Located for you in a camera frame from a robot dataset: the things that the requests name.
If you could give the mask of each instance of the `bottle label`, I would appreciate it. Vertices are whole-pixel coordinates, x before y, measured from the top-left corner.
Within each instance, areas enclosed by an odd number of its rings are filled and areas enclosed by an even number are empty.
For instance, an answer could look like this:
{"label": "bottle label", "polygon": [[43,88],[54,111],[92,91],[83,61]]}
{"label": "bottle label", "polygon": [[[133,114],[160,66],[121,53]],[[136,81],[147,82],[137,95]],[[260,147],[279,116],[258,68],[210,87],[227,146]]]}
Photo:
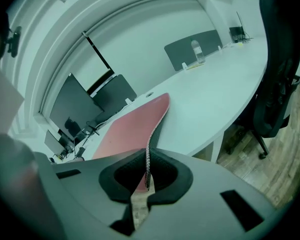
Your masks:
{"label": "bottle label", "polygon": [[201,54],[202,53],[202,50],[201,50],[201,47],[196,47],[193,49],[194,53],[195,54]]}

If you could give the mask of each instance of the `chair base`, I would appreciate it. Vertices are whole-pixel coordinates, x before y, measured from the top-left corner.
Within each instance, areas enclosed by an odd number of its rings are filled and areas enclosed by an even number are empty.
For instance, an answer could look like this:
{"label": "chair base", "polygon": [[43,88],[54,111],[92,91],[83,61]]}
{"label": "chair base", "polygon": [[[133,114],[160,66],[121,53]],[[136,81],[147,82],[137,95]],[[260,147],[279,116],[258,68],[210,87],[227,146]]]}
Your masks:
{"label": "chair base", "polygon": [[[235,143],[230,146],[226,152],[231,155],[234,151],[235,151],[235,148],[236,146],[244,139],[244,137],[246,136],[246,134],[249,132],[248,129],[243,129],[241,130],[238,135],[238,139],[235,141]],[[263,160],[267,157],[267,155],[269,154],[269,150],[264,142],[264,139],[254,130],[251,131],[253,136],[256,138],[256,140],[259,142],[260,146],[262,147],[263,149],[263,153],[259,154],[259,159],[260,160]]]}

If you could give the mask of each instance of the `plastic water bottle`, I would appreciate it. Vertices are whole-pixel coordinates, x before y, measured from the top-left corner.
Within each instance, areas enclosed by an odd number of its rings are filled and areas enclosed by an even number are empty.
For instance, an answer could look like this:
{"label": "plastic water bottle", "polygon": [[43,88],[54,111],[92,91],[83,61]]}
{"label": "plastic water bottle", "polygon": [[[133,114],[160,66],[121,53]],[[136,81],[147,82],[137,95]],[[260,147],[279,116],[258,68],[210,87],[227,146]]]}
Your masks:
{"label": "plastic water bottle", "polygon": [[199,64],[204,63],[206,61],[205,56],[201,50],[200,44],[197,40],[191,40],[191,46],[193,49],[193,52],[196,56],[196,60]]}

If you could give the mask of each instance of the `red mouse pad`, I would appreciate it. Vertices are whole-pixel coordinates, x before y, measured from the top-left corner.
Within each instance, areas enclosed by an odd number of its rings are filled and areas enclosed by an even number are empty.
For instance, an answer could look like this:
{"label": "red mouse pad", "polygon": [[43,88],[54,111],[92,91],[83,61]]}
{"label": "red mouse pad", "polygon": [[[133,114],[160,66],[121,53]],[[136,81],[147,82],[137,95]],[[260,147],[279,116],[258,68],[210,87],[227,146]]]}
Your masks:
{"label": "red mouse pad", "polygon": [[[164,118],[170,105],[168,93],[149,101],[118,118],[103,137],[92,159],[113,156],[131,150],[146,149],[152,133]],[[138,188],[146,190],[144,177]]]}

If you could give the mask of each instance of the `white table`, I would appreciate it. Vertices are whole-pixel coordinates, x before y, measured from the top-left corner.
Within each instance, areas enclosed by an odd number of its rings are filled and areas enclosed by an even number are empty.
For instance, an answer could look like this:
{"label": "white table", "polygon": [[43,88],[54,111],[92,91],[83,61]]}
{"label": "white table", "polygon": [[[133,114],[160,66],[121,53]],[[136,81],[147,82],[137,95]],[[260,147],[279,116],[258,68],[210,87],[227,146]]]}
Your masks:
{"label": "white table", "polygon": [[256,92],[268,59],[266,38],[227,47],[206,58],[204,65],[180,71],[111,118],[86,142],[90,160],[112,122],[164,94],[170,95],[157,147],[193,156],[209,144],[207,159],[216,162],[224,131],[236,120]]}

